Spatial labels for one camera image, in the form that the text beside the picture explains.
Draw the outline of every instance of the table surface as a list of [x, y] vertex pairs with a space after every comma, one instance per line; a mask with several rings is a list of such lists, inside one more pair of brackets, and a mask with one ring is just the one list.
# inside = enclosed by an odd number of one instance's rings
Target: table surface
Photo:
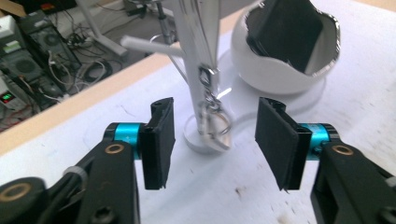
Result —
[[[396, 174], [396, 13], [345, 0], [313, 4], [339, 20], [341, 54], [323, 94], [295, 119], [332, 124], [344, 142]], [[221, 22], [220, 57], [241, 13]], [[0, 185], [32, 175], [51, 186], [109, 123], [147, 122], [149, 105], [165, 97], [175, 98], [177, 141], [166, 189], [144, 190], [141, 162], [135, 163], [142, 223], [316, 223], [309, 194], [318, 162], [306, 164], [301, 190], [279, 191], [252, 120], [235, 127], [229, 152], [190, 150], [183, 139], [192, 115], [188, 86], [157, 54], [0, 134]]]

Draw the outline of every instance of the gray floor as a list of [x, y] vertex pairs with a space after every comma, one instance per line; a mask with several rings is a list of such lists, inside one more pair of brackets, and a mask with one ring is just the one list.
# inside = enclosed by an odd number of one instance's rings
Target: gray floor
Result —
[[[172, 0], [164, 0], [163, 7], [172, 10]], [[245, 7], [255, 0], [220, 0], [220, 16], [222, 18], [232, 14], [238, 9]], [[137, 18], [124, 24], [120, 27], [115, 27], [108, 32], [104, 33], [105, 36], [112, 39], [116, 43], [120, 43], [120, 39], [124, 35], [130, 35], [135, 37], [140, 37], [144, 39], [151, 39], [153, 36], [161, 33], [161, 26], [158, 21], [158, 15], [155, 12], [149, 11], [143, 19]], [[169, 18], [170, 27], [172, 30], [175, 30], [175, 25], [173, 23], [173, 19]], [[163, 42], [161, 38], [158, 38], [156, 41]], [[100, 46], [95, 46], [94, 48], [90, 48], [89, 51], [92, 51], [96, 54], [101, 54], [102, 58], [105, 59], [116, 59], [122, 62], [122, 66], [126, 67], [130, 64], [137, 63], [140, 60], [144, 59], [148, 54], [146, 52], [130, 50], [128, 56], [126, 58], [120, 59], [113, 53], [109, 52], [101, 48]], [[86, 55], [91, 55], [86, 50], [79, 50], [76, 52], [77, 56], [84, 62], [89, 60], [86, 56], [82, 55], [84, 53]], [[117, 72], [120, 66], [118, 63], [112, 61], [110, 62], [113, 65], [114, 72]]]

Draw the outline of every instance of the teal band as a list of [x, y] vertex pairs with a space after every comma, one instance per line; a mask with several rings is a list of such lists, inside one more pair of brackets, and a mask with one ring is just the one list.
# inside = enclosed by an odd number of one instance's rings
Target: teal band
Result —
[[326, 128], [321, 124], [301, 123], [300, 125], [309, 129], [312, 132], [311, 142], [309, 144], [309, 150], [306, 159], [308, 161], [318, 161], [321, 152], [320, 144], [323, 141], [329, 142], [330, 136]]
[[120, 123], [115, 131], [114, 140], [129, 143], [134, 151], [134, 159], [140, 160], [137, 151], [137, 138], [139, 136], [140, 123]]

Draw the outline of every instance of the digital display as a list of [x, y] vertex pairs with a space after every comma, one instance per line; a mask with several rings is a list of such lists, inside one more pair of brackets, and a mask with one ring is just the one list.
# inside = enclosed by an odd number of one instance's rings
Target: digital display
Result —
[[13, 99], [15, 99], [15, 96], [10, 91], [6, 91], [6, 92], [4, 92], [3, 94], [0, 95], [0, 100], [4, 104], [9, 103]]

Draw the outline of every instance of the white table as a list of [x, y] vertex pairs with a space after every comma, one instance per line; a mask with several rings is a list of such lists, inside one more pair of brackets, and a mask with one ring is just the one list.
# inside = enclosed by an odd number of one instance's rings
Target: white table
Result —
[[[346, 0], [313, 3], [339, 20], [341, 56], [320, 100], [295, 119], [332, 124], [344, 142], [396, 174], [396, 13]], [[220, 56], [229, 48], [237, 17], [222, 24]], [[318, 163], [305, 166], [302, 190], [279, 191], [254, 141], [251, 120], [235, 127], [229, 152], [203, 155], [188, 149], [183, 139], [192, 115], [188, 86], [161, 56], [2, 133], [0, 185], [35, 175], [51, 186], [101, 140], [110, 122], [147, 122], [149, 105], [170, 96], [177, 141], [167, 189], [144, 190], [136, 163], [142, 223], [316, 223], [309, 194]]]

